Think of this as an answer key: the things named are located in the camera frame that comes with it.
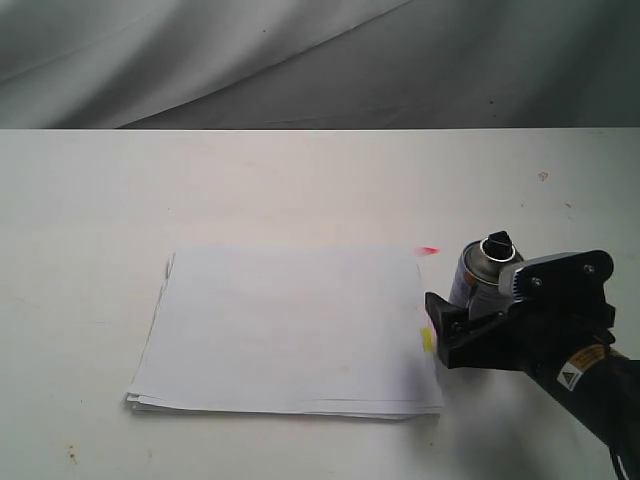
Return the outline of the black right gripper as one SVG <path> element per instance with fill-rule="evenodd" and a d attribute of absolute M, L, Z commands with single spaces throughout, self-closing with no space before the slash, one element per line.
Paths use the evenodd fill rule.
<path fill-rule="evenodd" d="M 425 310 L 435 329 L 437 357 L 447 369 L 522 371 L 538 378 L 557 371 L 583 347 L 615 342 L 616 309 L 606 302 L 521 302 L 475 321 L 470 331 L 468 309 L 434 292 L 425 293 Z"/>

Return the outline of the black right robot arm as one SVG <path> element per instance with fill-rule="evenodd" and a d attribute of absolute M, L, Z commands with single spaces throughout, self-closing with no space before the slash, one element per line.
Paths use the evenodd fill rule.
<path fill-rule="evenodd" d="M 520 371 L 625 463 L 639 458 L 639 363 L 613 349 L 615 309 L 604 299 L 532 299 L 472 320 L 425 295 L 437 355 L 449 369 Z"/>

